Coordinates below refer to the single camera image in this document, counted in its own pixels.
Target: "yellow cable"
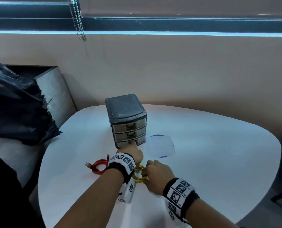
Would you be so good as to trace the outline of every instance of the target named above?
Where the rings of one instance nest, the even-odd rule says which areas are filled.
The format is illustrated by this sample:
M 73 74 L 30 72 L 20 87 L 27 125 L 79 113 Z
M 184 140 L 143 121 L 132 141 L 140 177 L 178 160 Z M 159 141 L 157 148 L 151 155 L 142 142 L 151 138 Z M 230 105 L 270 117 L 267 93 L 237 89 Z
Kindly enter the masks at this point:
M 132 178 L 135 180 L 136 183 L 141 183 L 143 182 L 144 179 L 147 179 L 147 177 L 137 177 L 136 176 L 136 170 L 142 170 L 143 168 L 145 168 L 145 166 L 143 165 L 138 165 L 135 167 L 135 171 L 134 171 L 134 174 L 132 175 Z

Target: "beige wall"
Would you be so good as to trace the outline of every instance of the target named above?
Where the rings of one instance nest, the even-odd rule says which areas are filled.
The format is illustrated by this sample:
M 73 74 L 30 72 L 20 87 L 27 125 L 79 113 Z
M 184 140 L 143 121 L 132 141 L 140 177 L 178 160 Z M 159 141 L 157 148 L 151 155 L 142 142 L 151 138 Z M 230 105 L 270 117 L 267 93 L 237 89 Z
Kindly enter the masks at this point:
M 0 61 L 59 66 L 78 109 L 135 93 L 248 121 L 282 142 L 282 37 L 0 34 Z

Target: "paper sheet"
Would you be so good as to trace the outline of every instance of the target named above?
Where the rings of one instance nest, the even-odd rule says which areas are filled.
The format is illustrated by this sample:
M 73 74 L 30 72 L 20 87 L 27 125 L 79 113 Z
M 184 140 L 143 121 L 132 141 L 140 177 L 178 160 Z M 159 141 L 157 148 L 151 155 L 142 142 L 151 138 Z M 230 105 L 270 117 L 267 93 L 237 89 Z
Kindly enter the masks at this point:
M 152 157 L 171 156 L 176 153 L 170 136 L 154 136 L 146 138 L 147 155 Z

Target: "hand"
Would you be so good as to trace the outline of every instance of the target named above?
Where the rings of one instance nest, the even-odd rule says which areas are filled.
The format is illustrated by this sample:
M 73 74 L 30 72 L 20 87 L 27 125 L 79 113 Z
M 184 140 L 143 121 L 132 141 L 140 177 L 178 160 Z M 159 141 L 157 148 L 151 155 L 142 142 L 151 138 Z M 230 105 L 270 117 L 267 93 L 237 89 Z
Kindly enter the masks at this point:
M 130 145 L 124 146 L 121 149 L 119 149 L 117 153 L 130 154 L 134 158 L 136 166 L 139 165 L 143 159 L 142 150 L 138 149 L 135 140 L 132 141 Z
M 142 169 L 142 177 L 148 176 L 143 183 L 148 190 L 156 195 L 163 195 L 163 190 L 166 184 L 175 178 L 172 170 L 168 165 L 162 164 L 158 160 L 148 160 L 146 168 Z

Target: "window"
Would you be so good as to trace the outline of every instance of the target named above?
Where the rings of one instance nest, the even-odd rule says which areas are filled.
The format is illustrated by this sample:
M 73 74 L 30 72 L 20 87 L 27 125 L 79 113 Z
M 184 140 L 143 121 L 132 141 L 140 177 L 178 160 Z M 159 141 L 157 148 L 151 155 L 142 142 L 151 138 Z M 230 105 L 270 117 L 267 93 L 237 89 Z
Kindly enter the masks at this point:
M 282 33 L 282 0 L 80 0 L 85 31 Z M 0 0 L 0 30 L 75 31 L 69 0 Z

